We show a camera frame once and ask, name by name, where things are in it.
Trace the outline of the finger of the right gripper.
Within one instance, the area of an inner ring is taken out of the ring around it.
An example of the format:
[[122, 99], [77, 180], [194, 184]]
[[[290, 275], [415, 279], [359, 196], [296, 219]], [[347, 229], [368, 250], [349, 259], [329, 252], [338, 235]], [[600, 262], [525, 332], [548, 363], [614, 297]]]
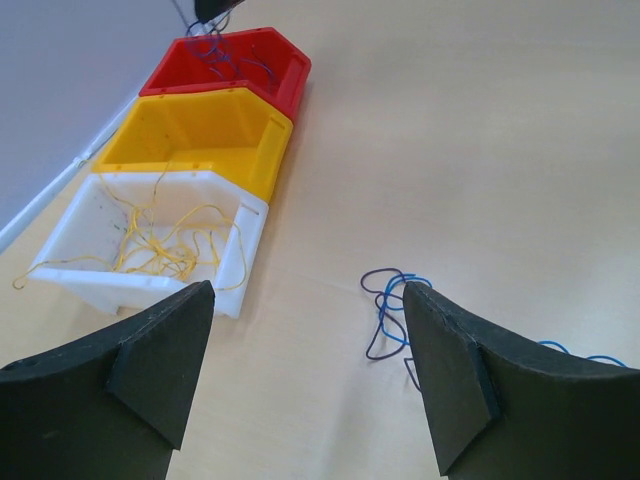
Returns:
[[194, 0], [194, 13], [197, 18], [216, 18], [244, 0]]

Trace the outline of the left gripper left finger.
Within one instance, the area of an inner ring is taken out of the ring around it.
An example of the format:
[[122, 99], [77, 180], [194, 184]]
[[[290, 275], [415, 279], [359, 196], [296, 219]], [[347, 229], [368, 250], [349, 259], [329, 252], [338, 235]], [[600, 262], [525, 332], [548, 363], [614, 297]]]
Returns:
[[4, 479], [163, 479], [213, 320], [210, 282], [1, 370]]

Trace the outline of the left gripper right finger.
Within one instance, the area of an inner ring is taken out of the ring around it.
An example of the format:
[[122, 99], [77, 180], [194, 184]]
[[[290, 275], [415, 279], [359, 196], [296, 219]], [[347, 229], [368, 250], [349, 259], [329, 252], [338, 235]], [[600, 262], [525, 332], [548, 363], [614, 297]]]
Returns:
[[443, 477], [638, 477], [636, 369], [550, 349], [421, 283], [403, 304]]

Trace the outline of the red plastic bin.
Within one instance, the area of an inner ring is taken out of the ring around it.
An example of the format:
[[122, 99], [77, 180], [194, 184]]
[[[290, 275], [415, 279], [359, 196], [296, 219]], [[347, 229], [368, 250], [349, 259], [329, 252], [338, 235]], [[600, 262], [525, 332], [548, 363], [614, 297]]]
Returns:
[[295, 121], [310, 58], [273, 27], [175, 39], [140, 96], [247, 88]]

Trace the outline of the yellow plastic bin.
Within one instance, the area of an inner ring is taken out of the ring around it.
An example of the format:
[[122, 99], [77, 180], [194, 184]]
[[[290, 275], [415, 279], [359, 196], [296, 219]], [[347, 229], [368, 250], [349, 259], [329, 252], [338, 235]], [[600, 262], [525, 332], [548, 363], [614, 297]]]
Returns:
[[247, 88], [138, 98], [92, 171], [212, 171], [270, 202], [292, 121]]

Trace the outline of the white plastic bin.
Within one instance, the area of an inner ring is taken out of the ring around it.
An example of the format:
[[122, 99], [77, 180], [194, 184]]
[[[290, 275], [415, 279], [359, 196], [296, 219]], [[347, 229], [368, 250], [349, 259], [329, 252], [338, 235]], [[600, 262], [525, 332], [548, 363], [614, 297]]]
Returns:
[[114, 314], [208, 281], [215, 314], [236, 318], [268, 210], [212, 172], [90, 174], [14, 285], [55, 283]]

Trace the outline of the aluminium back rail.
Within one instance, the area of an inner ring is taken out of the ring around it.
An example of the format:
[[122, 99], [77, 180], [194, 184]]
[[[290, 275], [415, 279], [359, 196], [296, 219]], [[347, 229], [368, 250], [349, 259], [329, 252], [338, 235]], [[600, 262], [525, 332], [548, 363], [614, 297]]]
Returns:
[[4, 252], [24, 232], [80, 170], [108, 143], [123, 123], [126, 114], [131, 110], [137, 98], [138, 94], [134, 94], [106, 126], [99, 131], [91, 143], [80, 154], [76, 155], [59, 175], [39, 191], [21, 211], [3, 226], [1, 229], [1, 252]]

